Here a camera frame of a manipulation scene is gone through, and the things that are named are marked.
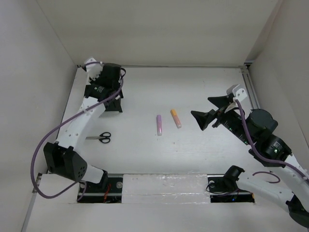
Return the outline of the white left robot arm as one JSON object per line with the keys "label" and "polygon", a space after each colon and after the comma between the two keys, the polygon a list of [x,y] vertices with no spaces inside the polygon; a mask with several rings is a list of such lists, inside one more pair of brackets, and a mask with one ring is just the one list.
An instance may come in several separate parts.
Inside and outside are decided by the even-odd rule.
{"label": "white left robot arm", "polygon": [[91,182],[91,186],[99,192],[106,189],[107,172],[86,162],[82,145],[95,121],[119,96],[121,69],[121,65],[114,63],[91,64],[86,68],[89,82],[77,117],[70,121],[54,143],[47,143],[43,148],[51,173],[74,182]]}

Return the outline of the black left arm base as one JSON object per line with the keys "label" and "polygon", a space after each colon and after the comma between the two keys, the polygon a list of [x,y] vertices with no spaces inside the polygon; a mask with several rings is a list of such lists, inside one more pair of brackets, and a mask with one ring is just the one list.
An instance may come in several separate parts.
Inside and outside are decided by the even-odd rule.
{"label": "black left arm base", "polygon": [[80,183],[77,203],[121,203],[123,177],[123,174],[108,174],[103,189],[91,182]]}

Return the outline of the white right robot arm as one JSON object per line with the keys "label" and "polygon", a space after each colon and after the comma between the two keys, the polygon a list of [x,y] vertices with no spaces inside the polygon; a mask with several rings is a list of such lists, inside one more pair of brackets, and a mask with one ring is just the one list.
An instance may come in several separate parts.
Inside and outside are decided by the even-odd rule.
{"label": "white right robot arm", "polygon": [[290,147],[273,134],[278,122],[263,109],[253,109],[248,116],[241,106],[247,94],[209,97],[217,110],[207,113],[191,111],[201,130],[208,125],[224,126],[245,145],[255,160],[270,174],[283,181],[286,188],[259,180],[238,166],[232,165],[216,180],[208,179],[206,190],[214,197],[227,197],[241,191],[259,195],[286,211],[299,225],[309,226],[309,175],[298,163]]}

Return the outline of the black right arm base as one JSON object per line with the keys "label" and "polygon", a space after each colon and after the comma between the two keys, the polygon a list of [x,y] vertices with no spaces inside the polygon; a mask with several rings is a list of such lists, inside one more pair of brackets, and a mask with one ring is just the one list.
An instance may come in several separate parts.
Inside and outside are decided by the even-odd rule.
{"label": "black right arm base", "polygon": [[236,181],[244,170],[232,165],[225,174],[208,175],[206,192],[211,203],[255,203],[252,193],[238,188]]}

